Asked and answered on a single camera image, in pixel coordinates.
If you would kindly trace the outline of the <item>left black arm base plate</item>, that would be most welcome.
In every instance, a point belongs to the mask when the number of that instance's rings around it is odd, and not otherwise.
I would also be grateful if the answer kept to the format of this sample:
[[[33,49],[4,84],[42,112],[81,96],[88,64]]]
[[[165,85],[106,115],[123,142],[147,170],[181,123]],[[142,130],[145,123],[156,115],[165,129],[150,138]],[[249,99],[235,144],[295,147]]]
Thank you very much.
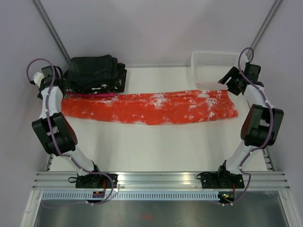
[[[110,178],[113,182],[113,188],[116,188],[118,183],[117,174],[107,174],[108,177],[103,175],[92,175],[88,174],[85,176],[69,177],[68,182],[74,183],[76,188],[80,189],[111,189],[112,184]]]

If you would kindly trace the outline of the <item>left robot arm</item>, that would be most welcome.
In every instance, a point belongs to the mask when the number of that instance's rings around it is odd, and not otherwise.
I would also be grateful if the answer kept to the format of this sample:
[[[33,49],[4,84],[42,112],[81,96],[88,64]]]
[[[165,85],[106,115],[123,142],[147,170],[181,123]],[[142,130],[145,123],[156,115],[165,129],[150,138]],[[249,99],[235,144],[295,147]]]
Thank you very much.
[[[62,70],[57,66],[54,69],[55,72],[50,66],[44,67],[33,77],[33,83],[39,87],[37,97],[43,103],[41,114],[32,122],[32,128],[47,154],[65,159],[76,169],[77,177],[69,178],[70,183],[97,188],[103,183],[103,176],[98,173],[97,165],[77,146],[76,134],[62,114]]]

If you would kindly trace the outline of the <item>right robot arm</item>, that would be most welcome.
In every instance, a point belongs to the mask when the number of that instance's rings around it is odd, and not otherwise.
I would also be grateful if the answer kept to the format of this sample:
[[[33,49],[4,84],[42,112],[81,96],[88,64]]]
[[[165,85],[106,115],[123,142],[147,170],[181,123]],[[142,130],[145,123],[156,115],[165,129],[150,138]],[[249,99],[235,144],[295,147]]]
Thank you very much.
[[[227,187],[233,182],[232,174],[244,174],[246,164],[258,150],[272,146],[276,139],[284,116],[284,111],[275,108],[267,96],[262,82],[258,81],[261,67],[247,62],[245,69],[232,67],[218,81],[226,85],[234,95],[242,94],[250,107],[241,128],[241,142],[233,155],[223,165],[226,171],[216,175],[216,183]]]

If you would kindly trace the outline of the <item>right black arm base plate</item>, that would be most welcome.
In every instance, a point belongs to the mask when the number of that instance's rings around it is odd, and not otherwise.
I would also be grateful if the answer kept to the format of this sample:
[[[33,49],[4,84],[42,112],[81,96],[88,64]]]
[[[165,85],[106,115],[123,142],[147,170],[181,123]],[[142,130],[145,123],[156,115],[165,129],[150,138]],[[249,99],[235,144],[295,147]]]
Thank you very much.
[[[203,189],[244,189],[242,175],[223,174],[219,176],[213,172],[199,173],[196,178],[200,180]]]

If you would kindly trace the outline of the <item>orange white tie-dye trousers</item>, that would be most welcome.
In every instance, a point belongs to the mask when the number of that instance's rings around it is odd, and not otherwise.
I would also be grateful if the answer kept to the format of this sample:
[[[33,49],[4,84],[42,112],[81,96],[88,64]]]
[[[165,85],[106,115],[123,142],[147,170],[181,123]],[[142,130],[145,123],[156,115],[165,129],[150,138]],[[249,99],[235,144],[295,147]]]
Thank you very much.
[[[166,125],[236,118],[238,111],[226,90],[127,94],[115,97],[69,97],[64,116],[101,122]]]

